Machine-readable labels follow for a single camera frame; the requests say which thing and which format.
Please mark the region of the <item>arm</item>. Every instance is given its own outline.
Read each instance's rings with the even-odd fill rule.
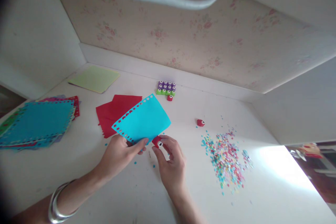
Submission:
[[[60,193],[57,199],[60,213],[69,215],[76,211],[91,195],[121,172],[137,153],[141,155],[142,150],[146,150],[147,142],[148,139],[145,138],[136,145],[128,147],[125,138],[120,135],[113,136],[99,164]],[[50,198],[51,195],[14,216],[12,222],[49,224]]]
[[[205,224],[206,221],[191,199],[185,184],[186,158],[179,143],[167,135],[160,135],[160,137],[164,149],[169,154],[169,160],[165,159],[160,149],[156,147],[152,147],[152,149],[159,163],[162,183],[180,216],[181,222],[183,224]]]

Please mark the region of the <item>red paper punch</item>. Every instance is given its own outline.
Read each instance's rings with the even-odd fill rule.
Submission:
[[[152,143],[155,145],[156,148],[159,148],[160,146],[163,145],[161,142],[161,137],[157,136],[153,139]]]
[[[197,120],[197,125],[200,126],[200,127],[203,127],[205,125],[205,122],[201,119],[198,119]]]

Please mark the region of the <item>left hand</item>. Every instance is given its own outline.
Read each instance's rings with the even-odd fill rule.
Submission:
[[[121,135],[111,138],[107,149],[99,164],[94,168],[100,178],[111,180],[121,172],[137,155],[142,155],[146,150],[148,138],[141,139],[135,145],[128,147],[126,139]]]

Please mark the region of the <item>cyan paper with punched edge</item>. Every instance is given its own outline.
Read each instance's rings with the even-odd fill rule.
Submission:
[[[131,108],[112,128],[135,144],[142,138],[148,138],[148,142],[151,142],[170,124],[170,119],[165,110],[155,95],[151,94]]]
[[[11,128],[0,137],[0,142],[6,146],[63,134],[73,113],[73,101],[26,103]]]

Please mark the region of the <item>floral wallpaper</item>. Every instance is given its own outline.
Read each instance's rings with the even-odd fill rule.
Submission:
[[[201,11],[61,0],[81,42],[266,93],[333,58],[336,37],[253,0]]]

